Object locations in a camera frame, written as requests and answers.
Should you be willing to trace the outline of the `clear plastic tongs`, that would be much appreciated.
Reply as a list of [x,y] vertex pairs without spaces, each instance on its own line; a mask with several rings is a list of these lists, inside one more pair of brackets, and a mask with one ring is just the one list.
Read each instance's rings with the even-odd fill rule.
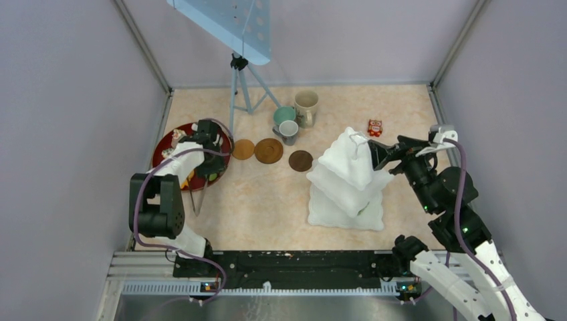
[[209,178],[208,178],[208,176],[205,176],[204,185],[203,185],[202,189],[197,191],[197,196],[194,196],[193,193],[195,191],[193,190],[192,185],[189,184],[189,193],[190,193],[190,198],[191,198],[191,205],[192,205],[193,213],[195,214],[196,217],[198,217],[201,213],[201,209],[202,209],[202,206],[203,206],[203,202],[204,202],[204,199],[205,199],[205,193],[206,193],[208,185],[209,185]]

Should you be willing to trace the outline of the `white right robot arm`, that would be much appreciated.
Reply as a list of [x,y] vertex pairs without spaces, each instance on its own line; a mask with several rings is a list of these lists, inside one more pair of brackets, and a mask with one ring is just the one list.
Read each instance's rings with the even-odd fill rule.
[[431,130],[427,140],[399,136],[387,146],[368,141],[375,171],[392,161],[389,172],[403,174],[423,210],[436,214],[428,226],[472,279],[467,283],[418,238],[400,235],[392,249],[392,267],[402,276],[428,283],[466,320],[544,320],[529,303],[502,262],[482,218],[470,207],[478,191],[466,171],[465,149],[455,130]]

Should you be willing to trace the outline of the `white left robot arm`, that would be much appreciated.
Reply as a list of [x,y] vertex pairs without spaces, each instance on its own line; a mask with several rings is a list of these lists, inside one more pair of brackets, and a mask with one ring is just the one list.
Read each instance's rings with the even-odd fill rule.
[[136,241],[155,238],[155,246],[189,258],[198,276],[209,275],[214,258],[206,253],[207,240],[185,224],[182,187],[201,179],[204,187],[227,169],[233,152],[233,135],[214,118],[198,120],[155,167],[130,179],[128,224]]

